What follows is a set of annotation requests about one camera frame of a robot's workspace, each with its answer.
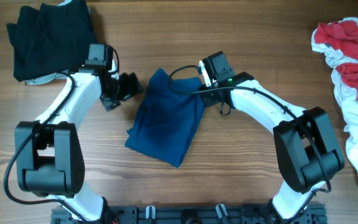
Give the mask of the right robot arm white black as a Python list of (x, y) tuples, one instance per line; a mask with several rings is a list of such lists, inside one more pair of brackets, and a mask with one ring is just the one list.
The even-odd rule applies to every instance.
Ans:
[(266, 90), (250, 74), (235, 73), (223, 52), (199, 62), (206, 106), (228, 105), (253, 117), (273, 134), (283, 183), (267, 205), (246, 205), (244, 218), (265, 223), (322, 223), (323, 207), (311, 204), (329, 193), (331, 179), (344, 168), (344, 156), (328, 114), (320, 107), (295, 106)]

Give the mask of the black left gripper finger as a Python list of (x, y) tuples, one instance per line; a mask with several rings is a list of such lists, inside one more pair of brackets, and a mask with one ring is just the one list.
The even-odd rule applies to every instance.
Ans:
[(132, 97), (132, 83), (130, 76), (123, 73), (119, 76), (119, 92), (117, 98), (120, 101), (126, 101)]
[(133, 97), (143, 92), (143, 87), (135, 73), (129, 74), (129, 96)]

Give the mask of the blue polo shirt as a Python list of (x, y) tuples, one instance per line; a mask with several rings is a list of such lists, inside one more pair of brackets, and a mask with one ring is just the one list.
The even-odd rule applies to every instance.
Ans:
[(204, 114), (199, 95), (179, 95), (159, 68), (150, 78), (125, 147), (180, 167)]

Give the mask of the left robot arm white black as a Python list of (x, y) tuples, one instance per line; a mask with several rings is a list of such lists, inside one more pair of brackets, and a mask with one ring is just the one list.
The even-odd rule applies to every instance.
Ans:
[(106, 111), (142, 92), (135, 73), (119, 73), (116, 49), (91, 44), (84, 64), (70, 72), (64, 89), (35, 121), (15, 128), (16, 151), (4, 174), (4, 191), (14, 202), (26, 201), (9, 190), (9, 175), (16, 168), (23, 192), (39, 197), (37, 204), (56, 202), (77, 223), (118, 223), (106, 199), (85, 182), (85, 162), (78, 129), (95, 101)]

